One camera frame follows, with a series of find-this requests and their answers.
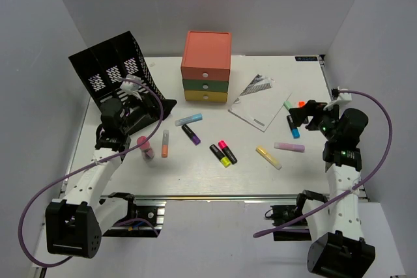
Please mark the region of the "green pastel highlighter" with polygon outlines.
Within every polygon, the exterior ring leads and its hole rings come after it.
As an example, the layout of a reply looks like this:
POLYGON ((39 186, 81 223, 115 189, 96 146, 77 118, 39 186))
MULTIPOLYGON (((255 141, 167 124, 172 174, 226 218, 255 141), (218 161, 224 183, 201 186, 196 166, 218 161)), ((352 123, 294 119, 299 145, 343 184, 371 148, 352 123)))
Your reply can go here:
POLYGON ((288 100, 284 101, 283 106, 284 108, 286 108, 287 111, 290 111, 294 108, 293 104, 288 100))

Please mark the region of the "black blue highlighter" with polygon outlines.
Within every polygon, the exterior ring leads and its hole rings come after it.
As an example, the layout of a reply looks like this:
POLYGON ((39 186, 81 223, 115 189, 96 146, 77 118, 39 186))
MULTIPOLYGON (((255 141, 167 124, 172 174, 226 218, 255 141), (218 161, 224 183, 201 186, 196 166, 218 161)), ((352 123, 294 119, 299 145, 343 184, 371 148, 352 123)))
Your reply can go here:
POLYGON ((289 125, 289 128, 290 128, 290 131, 291 131, 291 134, 292 134, 293 138, 298 139, 300 137, 300 134, 299 134, 298 128, 295 126, 295 124, 293 122, 293 119, 292 119, 291 115, 287 115, 286 119, 287 119, 287 122, 288 122, 288 125, 289 125))

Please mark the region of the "pink pastel highlighter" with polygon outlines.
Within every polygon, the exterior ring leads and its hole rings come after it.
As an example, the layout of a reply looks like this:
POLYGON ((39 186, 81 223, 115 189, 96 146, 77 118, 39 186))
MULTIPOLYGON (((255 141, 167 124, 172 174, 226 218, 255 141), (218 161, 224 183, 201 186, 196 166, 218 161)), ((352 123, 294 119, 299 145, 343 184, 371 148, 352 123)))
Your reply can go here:
POLYGON ((151 160, 154 158, 154 150, 152 149, 149 140, 145 136, 139 137, 136 143, 144 160, 151 160))

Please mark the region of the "green drawer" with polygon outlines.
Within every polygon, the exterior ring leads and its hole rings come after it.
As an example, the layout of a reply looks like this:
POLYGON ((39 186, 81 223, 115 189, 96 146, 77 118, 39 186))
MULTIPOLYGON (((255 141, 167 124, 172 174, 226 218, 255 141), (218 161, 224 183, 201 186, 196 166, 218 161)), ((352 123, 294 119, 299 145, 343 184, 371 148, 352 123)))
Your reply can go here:
POLYGON ((183 79, 184 90, 210 91, 210 92, 228 92, 228 81, 183 79))

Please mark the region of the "black purple highlighter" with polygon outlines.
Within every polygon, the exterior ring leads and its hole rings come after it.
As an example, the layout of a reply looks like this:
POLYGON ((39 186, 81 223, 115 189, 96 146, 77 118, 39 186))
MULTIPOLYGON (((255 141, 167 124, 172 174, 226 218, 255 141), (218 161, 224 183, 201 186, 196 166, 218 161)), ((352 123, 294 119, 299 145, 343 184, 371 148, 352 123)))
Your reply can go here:
POLYGON ((191 128, 187 124, 183 124, 181 129, 185 132, 188 138, 193 142, 194 145, 198 145, 201 140, 198 136, 191 130, 191 128))

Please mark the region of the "coral top drawer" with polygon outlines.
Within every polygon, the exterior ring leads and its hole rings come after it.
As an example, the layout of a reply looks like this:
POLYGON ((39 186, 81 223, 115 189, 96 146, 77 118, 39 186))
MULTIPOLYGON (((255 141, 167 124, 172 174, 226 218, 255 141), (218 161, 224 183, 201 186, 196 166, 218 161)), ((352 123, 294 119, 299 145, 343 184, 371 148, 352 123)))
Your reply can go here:
POLYGON ((183 79, 229 81, 230 69, 181 68, 183 79))

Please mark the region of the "black pink highlighter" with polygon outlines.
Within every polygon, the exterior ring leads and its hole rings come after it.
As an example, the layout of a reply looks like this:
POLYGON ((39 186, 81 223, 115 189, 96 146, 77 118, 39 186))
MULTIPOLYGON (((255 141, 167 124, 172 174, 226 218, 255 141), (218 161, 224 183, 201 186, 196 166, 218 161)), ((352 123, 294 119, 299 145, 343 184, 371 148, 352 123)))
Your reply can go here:
POLYGON ((218 146, 220 147, 220 150, 225 154, 225 156, 227 156, 227 158, 232 164, 237 163, 237 158, 235 157, 235 155, 233 154, 233 152, 231 151, 231 149, 229 148, 229 146, 227 145, 225 141, 223 140, 219 141, 218 146))

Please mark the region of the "black yellow highlighter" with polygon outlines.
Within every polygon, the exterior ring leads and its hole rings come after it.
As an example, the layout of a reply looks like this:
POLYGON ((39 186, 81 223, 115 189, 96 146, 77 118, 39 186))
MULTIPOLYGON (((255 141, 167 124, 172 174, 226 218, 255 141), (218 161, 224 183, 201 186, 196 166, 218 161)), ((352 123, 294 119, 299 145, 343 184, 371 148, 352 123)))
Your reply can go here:
POLYGON ((230 166, 231 162, 229 158, 216 145, 210 145, 209 149, 225 168, 230 166))

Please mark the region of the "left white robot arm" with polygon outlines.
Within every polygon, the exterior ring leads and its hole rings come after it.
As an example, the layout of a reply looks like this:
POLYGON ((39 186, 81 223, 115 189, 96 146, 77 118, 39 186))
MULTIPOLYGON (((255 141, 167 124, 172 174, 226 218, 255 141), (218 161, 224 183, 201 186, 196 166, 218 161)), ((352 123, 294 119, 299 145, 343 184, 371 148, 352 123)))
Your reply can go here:
POLYGON ((63 199, 46 208, 46 245, 51 254, 93 258, 109 229, 137 221, 132 194, 118 192, 102 198, 131 143, 124 129, 127 109, 120 100, 111 98, 100 106, 100 112, 102 123, 96 130, 93 166, 82 172, 63 199))

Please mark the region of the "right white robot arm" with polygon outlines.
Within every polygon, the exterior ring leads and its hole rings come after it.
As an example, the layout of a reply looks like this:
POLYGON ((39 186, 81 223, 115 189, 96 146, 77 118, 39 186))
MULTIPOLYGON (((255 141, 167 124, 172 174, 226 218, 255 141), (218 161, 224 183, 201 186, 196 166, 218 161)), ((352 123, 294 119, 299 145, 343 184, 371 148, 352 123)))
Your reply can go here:
POLYGON ((312 245, 308 271, 321 277, 363 277, 375 260, 375 248, 366 243, 359 216, 362 157, 358 144, 368 117, 358 109, 339 112, 338 105, 308 101, 289 111, 296 127, 308 118, 306 129, 321 132, 329 197, 305 190, 297 197, 295 219, 309 227, 312 245))

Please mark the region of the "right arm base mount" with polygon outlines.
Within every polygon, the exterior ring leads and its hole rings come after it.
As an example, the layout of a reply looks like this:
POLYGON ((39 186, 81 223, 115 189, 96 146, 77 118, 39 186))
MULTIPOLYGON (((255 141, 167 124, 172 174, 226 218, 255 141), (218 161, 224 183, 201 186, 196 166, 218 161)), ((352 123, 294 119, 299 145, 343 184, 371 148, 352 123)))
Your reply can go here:
MULTIPOLYGON (((265 219, 273 221, 273 226, 277 227, 281 224, 296 219, 302 215, 302 209, 306 206, 307 201, 318 201, 319 204, 326 203, 327 197, 323 194, 314 191, 304 190, 299 193, 296 198, 295 205, 273 205, 271 209, 265 213, 265 219)), ((295 241, 310 241, 311 236, 307 229, 307 221, 303 219, 292 225, 296 231, 289 229, 280 230, 273 233, 275 242, 295 242, 295 241)))

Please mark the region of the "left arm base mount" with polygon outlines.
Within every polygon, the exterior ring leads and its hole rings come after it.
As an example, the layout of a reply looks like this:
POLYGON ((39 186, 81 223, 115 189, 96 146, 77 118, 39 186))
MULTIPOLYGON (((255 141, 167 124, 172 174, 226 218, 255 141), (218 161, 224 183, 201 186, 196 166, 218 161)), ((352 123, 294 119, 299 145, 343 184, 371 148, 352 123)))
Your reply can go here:
POLYGON ((103 237, 156 238, 164 224, 165 202, 129 193, 101 197, 96 218, 103 237))

